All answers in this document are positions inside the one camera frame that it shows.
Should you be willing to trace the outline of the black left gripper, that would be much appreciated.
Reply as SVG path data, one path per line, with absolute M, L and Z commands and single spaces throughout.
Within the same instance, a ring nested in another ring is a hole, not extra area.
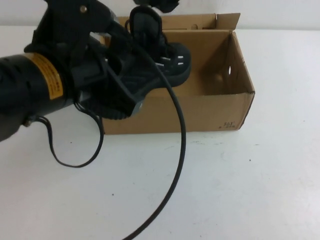
M 127 43 L 133 43 L 131 34 L 112 20 L 109 34 Z M 143 103 L 138 93 L 138 78 L 118 76 L 110 67 L 107 46 L 90 37 L 80 56 L 72 60 L 71 47 L 66 43 L 57 45 L 57 61 L 63 79 L 66 105 L 80 102 L 89 105 L 106 100 L 108 118 L 129 118 L 136 114 Z

